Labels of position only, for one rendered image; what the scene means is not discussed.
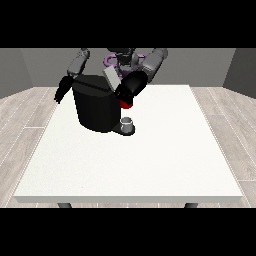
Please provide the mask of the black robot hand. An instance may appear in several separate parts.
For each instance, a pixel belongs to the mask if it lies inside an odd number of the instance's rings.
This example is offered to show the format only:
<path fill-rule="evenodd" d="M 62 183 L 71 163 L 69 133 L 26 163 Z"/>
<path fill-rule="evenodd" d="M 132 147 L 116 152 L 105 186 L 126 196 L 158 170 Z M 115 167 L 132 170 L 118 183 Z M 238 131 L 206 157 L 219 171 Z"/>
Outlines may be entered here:
<path fill-rule="evenodd" d="M 147 85 L 148 76 L 144 71 L 133 71 L 121 80 L 114 95 L 127 105 L 133 103 L 133 98 L 137 96 Z"/>
<path fill-rule="evenodd" d="M 74 79 L 71 76 L 64 76 L 59 82 L 59 87 L 55 93 L 54 100 L 60 103 L 65 94 L 70 90 Z"/>

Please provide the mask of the pale grey machine lid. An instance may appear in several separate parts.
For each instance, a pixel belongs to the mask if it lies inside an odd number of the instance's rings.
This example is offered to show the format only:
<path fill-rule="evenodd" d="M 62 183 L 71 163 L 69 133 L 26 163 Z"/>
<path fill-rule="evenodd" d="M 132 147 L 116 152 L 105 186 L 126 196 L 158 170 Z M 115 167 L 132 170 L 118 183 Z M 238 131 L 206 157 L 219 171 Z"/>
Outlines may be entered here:
<path fill-rule="evenodd" d="M 113 66 L 109 66 L 103 70 L 103 75 L 106 78 L 110 88 L 115 91 L 119 84 L 121 83 L 121 80 L 119 79 L 116 70 Z"/>

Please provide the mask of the black coffee machine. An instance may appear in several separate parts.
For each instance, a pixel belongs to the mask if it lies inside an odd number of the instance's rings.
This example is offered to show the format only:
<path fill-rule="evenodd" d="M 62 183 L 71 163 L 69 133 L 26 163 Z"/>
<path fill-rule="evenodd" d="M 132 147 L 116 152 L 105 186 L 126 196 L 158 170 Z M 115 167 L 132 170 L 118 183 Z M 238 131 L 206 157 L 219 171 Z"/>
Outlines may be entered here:
<path fill-rule="evenodd" d="M 135 126 L 127 133 L 121 129 L 120 101 L 104 76 L 81 74 L 74 79 L 72 91 L 82 126 L 94 132 L 116 132 L 123 136 L 135 133 Z"/>

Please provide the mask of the small grey cup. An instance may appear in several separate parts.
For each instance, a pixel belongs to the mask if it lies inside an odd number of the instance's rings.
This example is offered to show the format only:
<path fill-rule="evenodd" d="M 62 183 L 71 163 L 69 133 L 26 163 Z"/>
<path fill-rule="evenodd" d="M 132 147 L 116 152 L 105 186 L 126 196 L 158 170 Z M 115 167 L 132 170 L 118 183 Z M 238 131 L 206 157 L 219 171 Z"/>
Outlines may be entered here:
<path fill-rule="evenodd" d="M 133 129 L 133 121 L 130 117 L 123 117 L 121 120 L 120 120 L 120 123 L 121 123 L 121 130 L 124 132 L 124 133 L 129 133 L 132 131 Z"/>

